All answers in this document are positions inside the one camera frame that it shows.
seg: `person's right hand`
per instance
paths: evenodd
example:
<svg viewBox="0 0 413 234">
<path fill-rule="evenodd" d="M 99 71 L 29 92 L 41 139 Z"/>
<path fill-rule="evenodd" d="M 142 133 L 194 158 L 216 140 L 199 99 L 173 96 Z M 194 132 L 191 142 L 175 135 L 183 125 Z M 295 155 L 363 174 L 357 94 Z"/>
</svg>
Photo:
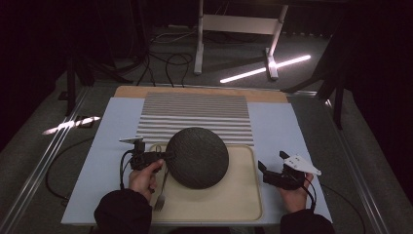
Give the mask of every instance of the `person's right hand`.
<svg viewBox="0 0 413 234">
<path fill-rule="evenodd" d="M 306 180 L 304 180 L 304 187 L 308 189 L 310 182 L 313 180 L 314 176 L 312 174 L 306 174 Z M 282 195 L 282 200 L 284 202 L 285 208 L 289 213 L 295 213 L 306 209 L 307 204 L 307 192 L 298 188 L 295 190 L 285 190 L 278 188 L 280 194 Z"/>
</svg>

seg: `white table surface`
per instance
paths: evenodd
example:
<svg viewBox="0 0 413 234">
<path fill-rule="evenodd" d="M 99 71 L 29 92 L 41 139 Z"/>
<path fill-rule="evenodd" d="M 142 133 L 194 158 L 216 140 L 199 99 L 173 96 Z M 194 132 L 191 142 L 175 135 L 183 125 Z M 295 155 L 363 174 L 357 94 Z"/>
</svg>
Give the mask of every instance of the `white table surface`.
<svg viewBox="0 0 413 234">
<path fill-rule="evenodd" d="M 113 97 L 110 99 L 61 223 L 95 225 L 94 210 L 100 199 L 108 192 L 119 189 L 120 159 L 124 152 L 131 149 L 130 144 L 120 142 L 119 138 L 135 137 L 143 102 L 144 98 Z M 247 106 L 256 161 L 260 160 L 268 170 L 278 173 L 282 169 L 280 151 L 289 155 L 301 155 L 311 162 L 291 104 L 248 102 Z M 129 172 L 128 168 L 125 172 L 125 184 L 128 184 Z M 262 174 L 258 170 L 257 172 L 263 204 L 263 215 L 260 219 L 237 223 L 190 222 L 173 223 L 173 225 L 271 225 L 280 223 L 281 217 L 286 213 L 282 199 L 274 186 L 262 182 Z M 331 220 L 316 176 L 313 186 L 316 189 L 318 201 L 315 213 Z"/>
</svg>

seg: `black sleeve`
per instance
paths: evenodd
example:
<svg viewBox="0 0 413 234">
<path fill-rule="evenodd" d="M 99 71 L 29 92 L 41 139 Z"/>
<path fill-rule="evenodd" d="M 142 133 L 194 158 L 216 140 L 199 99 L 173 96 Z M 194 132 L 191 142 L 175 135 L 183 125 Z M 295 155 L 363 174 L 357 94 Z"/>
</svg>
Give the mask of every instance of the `black sleeve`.
<svg viewBox="0 0 413 234">
<path fill-rule="evenodd" d="M 146 234 L 152 207 L 140 193 L 123 189 L 106 194 L 94 211 L 99 233 Z"/>
<path fill-rule="evenodd" d="M 286 214 L 281 221 L 281 234 L 333 234 L 334 228 L 329 220 L 311 210 Z"/>
</svg>

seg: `white stand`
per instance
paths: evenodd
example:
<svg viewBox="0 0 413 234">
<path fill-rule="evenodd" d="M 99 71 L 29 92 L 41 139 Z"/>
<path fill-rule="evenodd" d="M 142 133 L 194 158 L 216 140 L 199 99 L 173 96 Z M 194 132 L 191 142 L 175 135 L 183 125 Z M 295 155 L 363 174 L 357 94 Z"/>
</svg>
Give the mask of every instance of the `white stand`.
<svg viewBox="0 0 413 234">
<path fill-rule="evenodd" d="M 229 31 L 242 33 L 255 33 L 273 35 L 273 41 L 270 49 L 266 49 L 268 70 L 273 80 L 279 78 L 276 63 L 274 62 L 274 50 L 279 40 L 282 24 L 285 18 L 288 6 L 282 6 L 282 12 L 278 19 L 261 19 L 232 16 L 204 15 L 204 0 L 200 0 L 200 10 L 198 18 L 198 45 L 195 57 L 194 73 L 201 75 L 203 70 L 204 30 L 210 31 Z"/>
</svg>

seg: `dark gray sphere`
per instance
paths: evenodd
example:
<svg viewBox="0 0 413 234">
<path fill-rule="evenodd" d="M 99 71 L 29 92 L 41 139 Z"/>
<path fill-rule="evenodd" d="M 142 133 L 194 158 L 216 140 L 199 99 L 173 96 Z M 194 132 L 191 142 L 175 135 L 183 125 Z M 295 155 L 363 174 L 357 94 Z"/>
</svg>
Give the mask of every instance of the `dark gray sphere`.
<svg viewBox="0 0 413 234">
<path fill-rule="evenodd" d="M 170 139 L 167 151 L 176 154 L 176 158 L 167 161 L 170 174 L 186 187 L 209 188 L 227 173 L 228 149 L 224 141 L 210 130 L 183 129 Z"/>
</svg>

